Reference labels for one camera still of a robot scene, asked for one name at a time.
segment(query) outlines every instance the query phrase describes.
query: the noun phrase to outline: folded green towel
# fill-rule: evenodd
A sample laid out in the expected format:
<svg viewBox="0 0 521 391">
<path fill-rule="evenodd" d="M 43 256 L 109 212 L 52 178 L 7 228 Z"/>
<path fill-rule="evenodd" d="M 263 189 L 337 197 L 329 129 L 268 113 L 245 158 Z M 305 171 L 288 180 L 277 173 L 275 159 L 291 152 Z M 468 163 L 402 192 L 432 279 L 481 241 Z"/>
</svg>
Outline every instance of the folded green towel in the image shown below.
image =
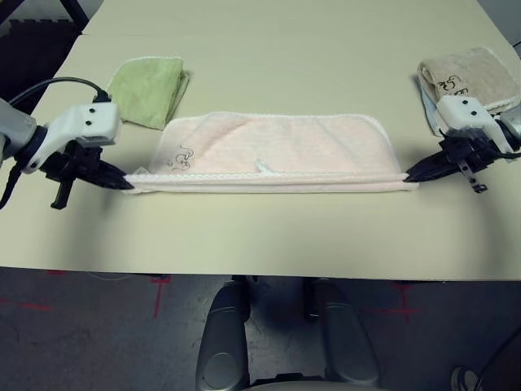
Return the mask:
<svg viewBox="0 0 521 391">
<path fill-rule="evenodd" d="M 123 120 L 162 130 L 172 118 L 187 84 L 182 59 L 146 57 L 121 65 L 108 92 Z"/>
</svg>

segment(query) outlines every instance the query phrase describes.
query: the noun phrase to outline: embroidered cartoon logo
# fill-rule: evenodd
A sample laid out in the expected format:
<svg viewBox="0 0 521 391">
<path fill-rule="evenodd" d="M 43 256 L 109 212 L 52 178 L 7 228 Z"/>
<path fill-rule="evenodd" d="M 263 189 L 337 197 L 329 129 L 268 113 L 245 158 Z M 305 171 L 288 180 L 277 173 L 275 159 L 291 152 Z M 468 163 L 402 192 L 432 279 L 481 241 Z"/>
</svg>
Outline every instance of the embroidered cartoon logo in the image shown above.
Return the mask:
<svg viewBox="0 0 521 391">
<path fill-rule="evenodd" d="M 438 87 L 443 91 L 450 91 L 452 95 L 468 94 L 469 90 L 462 84 L 462 79 L 457 75 L 451 75 L 445 81 L 439 81 Z"/>
<path fill-rule="evenodd" d="M 188 160 L 194 156 L 194 151 L 190 148 L 184 148 L 182 145 L 178 145 L 174 155 L 175 158 L 169 159 L 166 162 L 166 165 L 170 167 L 172 171 L 175 169 L 186 170 L 190 168 L 190 162 Z"/>
</svg>

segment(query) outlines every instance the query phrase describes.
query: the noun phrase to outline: table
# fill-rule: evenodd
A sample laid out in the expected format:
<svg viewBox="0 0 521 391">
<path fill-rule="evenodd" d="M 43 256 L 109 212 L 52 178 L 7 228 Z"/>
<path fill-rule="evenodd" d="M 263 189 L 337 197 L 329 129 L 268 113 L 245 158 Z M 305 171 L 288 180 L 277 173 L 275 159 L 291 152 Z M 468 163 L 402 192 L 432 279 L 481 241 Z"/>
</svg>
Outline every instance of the table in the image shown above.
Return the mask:
<svg viewBox="0 0 521 391">
<path fill-rule="evenodd" d="M 161 8 L 146 13 L 144 2 L 125 2 L 116 18 L 118 1 L 106 0 L 57 75 L 106 86 L 126 59 L 180 55 L 191 82 L 177 117 L 219 110 L 364 113 L 381 121 L 404 169 L 436 151 L 439 141 L 414 80 L 421 59 L 488 46 L 521 76 L 516 54 L 471 0 L 401 0 L 392 7 L 387 1 L 205 2 L 204 23 L 194 22 L 193 2 L 175 10 L 173 3 L 156 0 Z M 255 18 L 245 20 L 247 6 Z M 173 11 L 176 23 L 166 27 Z M 60 83 L 33 115 L 43 123 L 90 99 L 88 88 Z M 147 166 L 159 138 L 159 131 L 125 124 L 104 158 L 127 171 Z M 479 174 L 490 188 L 482 195 L 457 175 L 412 192 L 329 195 L 131 196 L 78 181 L 63 211 L 49 208 L 57 183 L 37 173 L 20 179 L 2 211 L 2 265 L 521 279 L 520 170 L 519 162 L 498 161 Z"/>
</svg>

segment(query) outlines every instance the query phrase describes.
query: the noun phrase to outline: folded beige towel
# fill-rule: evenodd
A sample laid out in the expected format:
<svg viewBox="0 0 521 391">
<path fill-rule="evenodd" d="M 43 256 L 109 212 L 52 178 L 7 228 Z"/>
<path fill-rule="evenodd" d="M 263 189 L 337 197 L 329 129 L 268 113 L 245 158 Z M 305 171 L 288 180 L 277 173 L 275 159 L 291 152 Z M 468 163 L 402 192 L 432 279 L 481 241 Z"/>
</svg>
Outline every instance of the folded beige towel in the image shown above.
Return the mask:
<svg viewBox="0 0 521 391">
<path fill-rule="evenodd" d="M 425 59 L 418 67 L 418 78 L 433 103 L 444 95 L 472 96 L 496 114 L 521 102 L 519 81 L 486 47 Z"/>
</svg>

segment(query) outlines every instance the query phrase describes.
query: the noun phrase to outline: red tape mark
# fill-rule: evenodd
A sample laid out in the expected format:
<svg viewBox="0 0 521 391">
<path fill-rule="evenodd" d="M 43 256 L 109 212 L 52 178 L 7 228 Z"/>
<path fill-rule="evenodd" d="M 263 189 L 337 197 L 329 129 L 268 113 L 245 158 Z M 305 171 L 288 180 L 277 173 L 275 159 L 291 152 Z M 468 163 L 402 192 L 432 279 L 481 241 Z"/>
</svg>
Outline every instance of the red tape mark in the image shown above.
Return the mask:
<svg viewBox="0 0 521 391">
<path fill-rule="evenodd" d="M 163 293 L 163 286 L 166 283 L 170 283 L 172 281 L 172 275 L 168 275 L 163 279 L 151 279 L 151 283 L 157 283 L 157 294 L 155 295 L 155 304 L 154 304 L 154 319 L 160 314 L 160 305 L 161 305 L 161 296 Z"/>
<path fill-rule="evenodd" d="M 364 308 L 365 312 L 375 312 L 384 314 L 417 314 L 416 308 Z"/>
<path fill-rule="evenodd" d="M 419 312 L 418 309 L 409 307 L 409 301 L 406 295 L 407 290 L 411 289 L 413 286 L 393 283 L 391 284 L 391 287 L 397 289 L 400 292 L 400 308 L 365 308 L 362 310 L 364 312 L 380 314 L 403 314 L 405 317 L 405 322 L 410 324 L 410 315 L 417 314 Z"/>
<path fill-rule="evenodd" d="M 33 303 L 18 303 L 18 305 L 20 307 L 30 308 L 31 310 L 52 311 L 52 307 L 49 307 L 48 305 L 33 304 Z"/>
<path fill-rule="evenodd" d="M 0 298 L 0 304 L 12 304 L 12 305 L 17 305 L 19 307 L 29 308 L 30 310 L 37 310 L 37 311 L 52 311 L 52 307 L 49 305 L 33 304 L 33 303 L 17 303 L 15 301 L 10 301 L 7 299 L 2 299 L 2 298 Z"/>
</svg>

